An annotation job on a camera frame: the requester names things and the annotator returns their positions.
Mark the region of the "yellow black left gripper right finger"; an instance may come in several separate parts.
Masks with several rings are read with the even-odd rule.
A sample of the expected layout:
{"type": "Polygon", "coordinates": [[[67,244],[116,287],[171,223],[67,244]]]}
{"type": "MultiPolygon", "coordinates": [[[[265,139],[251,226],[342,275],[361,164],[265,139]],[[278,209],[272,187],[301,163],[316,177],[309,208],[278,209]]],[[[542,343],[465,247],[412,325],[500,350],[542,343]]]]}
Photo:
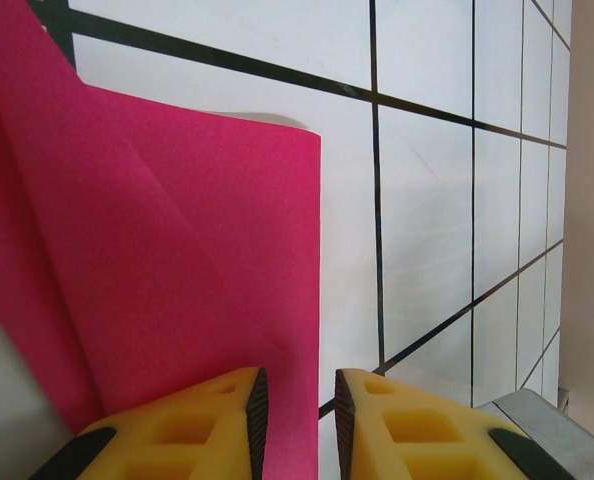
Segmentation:
{"type": "Polygon", "coordinates": [[[361,369],[339,369],[334,398],[344,479],[568,479],[513,423],[361,369]]]}

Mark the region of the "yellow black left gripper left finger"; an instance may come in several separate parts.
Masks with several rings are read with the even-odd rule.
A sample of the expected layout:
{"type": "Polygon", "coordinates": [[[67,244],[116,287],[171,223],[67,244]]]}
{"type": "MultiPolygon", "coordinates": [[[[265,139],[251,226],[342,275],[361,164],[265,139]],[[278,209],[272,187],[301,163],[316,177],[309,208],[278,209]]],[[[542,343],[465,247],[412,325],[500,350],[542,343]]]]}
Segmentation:
{"type": "Polygon", "coordinates": [[[241,368],[99,420],[35,479],[259,479],[268,425],[263,368],[241,368]]]}

